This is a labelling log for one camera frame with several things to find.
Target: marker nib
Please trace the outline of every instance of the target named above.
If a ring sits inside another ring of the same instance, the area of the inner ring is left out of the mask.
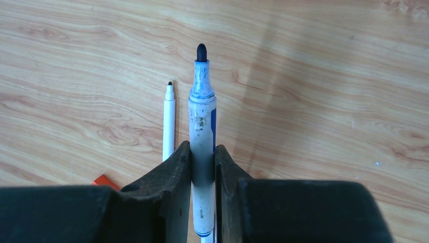
[[[197,62],[206,62],[207,61],[207,49],[203,43],[198,45],[197,48]]]

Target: thin white pen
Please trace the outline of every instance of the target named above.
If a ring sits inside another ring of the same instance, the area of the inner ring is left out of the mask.
[[[216,96],[209,77],[207,49],[200,44],[188,100],[194,230],[204,238],[215,226]]]
[[[164,131],[162,138],[162,161],[165,161],[174,152],[174,137],[176,124],[176,100],[173,84],[167,85],[164,99]]]

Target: blue label stripe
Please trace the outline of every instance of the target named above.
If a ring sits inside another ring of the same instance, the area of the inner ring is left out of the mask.
[[[216,109],[211,111],[211,132],[213,133],[213,153],[216,149]]]

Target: white felt-tip pen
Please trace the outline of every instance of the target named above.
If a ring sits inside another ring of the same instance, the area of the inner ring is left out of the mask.
[[[210,84],[204,44],[198,46],[194,67],[194,85],[188,100],[192,205],[194,230],[200,237],[207,237],[215,226],[216,96]]]
[[[173,84],[167,85],[164,99],[164,131],[162,138],[162,161],[165,161],[174,152],[176,120],[176,100],[174,97]]]

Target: orange block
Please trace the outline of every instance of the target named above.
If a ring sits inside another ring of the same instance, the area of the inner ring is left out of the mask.
[[[115,185],[115,183],[113,183],[111,180],[109,180],[109,178],[107,178],[107,176],[105,176],[104,174],[99,176],[97,179],[95,179],[93,181],[93,185],[95,185],[95,186],[110,186],[117,191],[120,190],[120,188],[117,185]]]

